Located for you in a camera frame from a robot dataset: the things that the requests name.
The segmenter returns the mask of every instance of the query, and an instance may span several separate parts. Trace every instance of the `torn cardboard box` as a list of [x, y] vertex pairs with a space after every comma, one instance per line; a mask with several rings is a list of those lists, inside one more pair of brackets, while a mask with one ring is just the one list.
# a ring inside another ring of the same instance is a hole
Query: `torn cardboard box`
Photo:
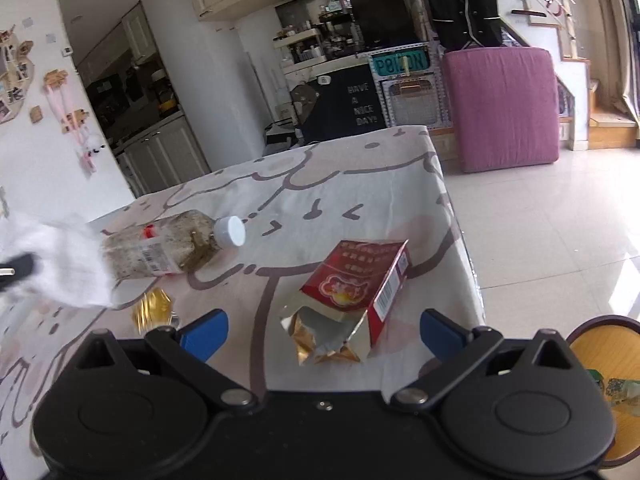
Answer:
[[367, 357], [406, 278], [406, 244], [343, 240], [334, 248], [280, 314], [300, 364]]

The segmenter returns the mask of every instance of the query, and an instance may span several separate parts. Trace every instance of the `cartoon print tablecloth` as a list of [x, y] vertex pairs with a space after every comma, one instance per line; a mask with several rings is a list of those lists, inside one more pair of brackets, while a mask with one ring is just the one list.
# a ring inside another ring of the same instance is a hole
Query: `cartoon print tablecloth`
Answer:
[[[457, 323], [483, 322], [481, 297], [440, 164], [424, 126], [332, 140], [208, 174], [141, 197], [93, 222], [105, 234], [190, 209], [238, 215], [247, 243], [182, 276], [121, 282], [116, 310], [41, 304], [0, 351], [0, 460], [10, 480], [46, 472], [31, 417], [83, 337], [109, 328], [137, 337], [130, 306], [152, 286], [174, 300], [183, 324], [222, 308], [225, 345], [209, 364], [252, 389], [375, 390], [388, 396], [432, 357], [418, 334], [425, 308]], [[413, 267], [372, 354], [362, 364], [299, 367], [280, 326], [282, 305], [343, 239], [408, 238]]]

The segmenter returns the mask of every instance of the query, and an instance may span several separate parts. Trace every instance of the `bottle label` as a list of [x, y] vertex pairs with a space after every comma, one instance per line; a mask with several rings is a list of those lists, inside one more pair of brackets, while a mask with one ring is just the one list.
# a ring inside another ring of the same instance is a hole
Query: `bottle label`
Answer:
[[149, 224], [142, 233], [142, 238], [138, 242], [140, 254], [154, 276], [166, 276], [168, 274], [179, 274], [182, 271], [176, 265], [164, 246], [164, 237], [155, 225]]

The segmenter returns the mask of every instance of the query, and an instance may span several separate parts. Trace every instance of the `dirty plastic bottle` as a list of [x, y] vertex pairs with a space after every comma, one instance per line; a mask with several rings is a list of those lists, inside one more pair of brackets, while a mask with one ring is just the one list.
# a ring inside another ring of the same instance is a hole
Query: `dirty plastic bottle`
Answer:
[[121, 280], [197, 270], [218, 251], [244, 245], [241, 219], [213, 220], [197, 210], [128, 227], [102, 244], [104, 256]]

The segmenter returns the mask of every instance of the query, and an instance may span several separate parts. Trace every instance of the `license plate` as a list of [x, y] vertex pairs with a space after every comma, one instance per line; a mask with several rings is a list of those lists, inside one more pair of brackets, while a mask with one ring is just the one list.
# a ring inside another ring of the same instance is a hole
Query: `license plate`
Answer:
[[405, 67], [409, 72], [427, 70], [430, 66], [429, 58], [424, 50], [405, 50], [383, 54], [373, 58], [373, 64], [380, 77], [405, 73]]

